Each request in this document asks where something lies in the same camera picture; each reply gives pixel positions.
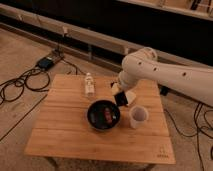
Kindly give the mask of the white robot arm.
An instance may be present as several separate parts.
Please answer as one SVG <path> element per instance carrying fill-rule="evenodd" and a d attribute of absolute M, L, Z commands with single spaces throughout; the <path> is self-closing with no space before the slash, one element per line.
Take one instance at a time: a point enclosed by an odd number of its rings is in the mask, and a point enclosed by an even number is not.
<path fill-rule="evenodd" d="M 213 107 L 213 69 L 162 63 L 154 49 L 144 47 L 123 58 L 112 94 L 128 91 L 142 79 L 156 81 Z"/>

